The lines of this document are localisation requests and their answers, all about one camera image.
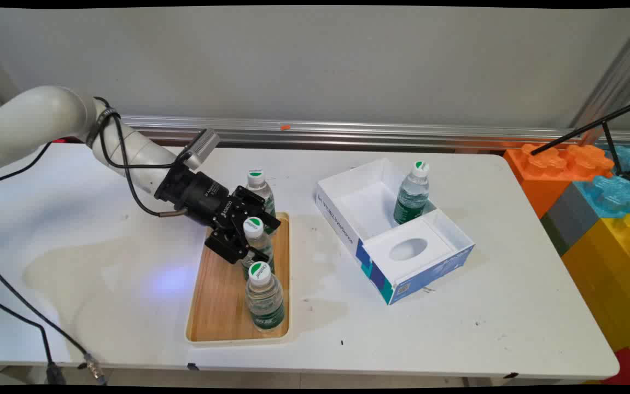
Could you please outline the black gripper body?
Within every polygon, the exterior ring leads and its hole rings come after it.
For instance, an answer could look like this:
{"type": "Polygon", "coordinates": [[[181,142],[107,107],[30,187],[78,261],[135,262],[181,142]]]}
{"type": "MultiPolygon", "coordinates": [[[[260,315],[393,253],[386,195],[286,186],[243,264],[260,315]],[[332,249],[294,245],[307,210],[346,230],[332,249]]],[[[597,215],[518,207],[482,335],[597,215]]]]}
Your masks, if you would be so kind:
{"type": "Polygon", "coordinates": [[[245,219],[243,205],[247,189],[228,188],[203,172],[192,172],[184,164],[175,164],[157,187],[154,197],[173,204],[177,211],[214,230],[237,234],[242,230],[237,220],[245,219]]]}

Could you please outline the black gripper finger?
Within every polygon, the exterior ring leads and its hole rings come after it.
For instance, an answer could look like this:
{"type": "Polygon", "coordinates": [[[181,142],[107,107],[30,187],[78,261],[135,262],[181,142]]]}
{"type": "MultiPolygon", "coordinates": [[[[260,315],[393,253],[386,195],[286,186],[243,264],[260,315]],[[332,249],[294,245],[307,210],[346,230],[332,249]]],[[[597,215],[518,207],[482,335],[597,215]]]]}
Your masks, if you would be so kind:
{"type": "Polygon", "coordinates": [[[242,261],[269,262],[269,256],[248,243],[243,229],[208,229],[206,247],[230,264],[242,261]]]}
{"type": "Polygon", "coordinates": [[[235,212],[260,219],[265,230],[277,230],[280,227],[281,222],[277,219],[273,196],[265,198],[252,190],[238,186],[233,192],[233,197],[237,199],[235,212]]]}

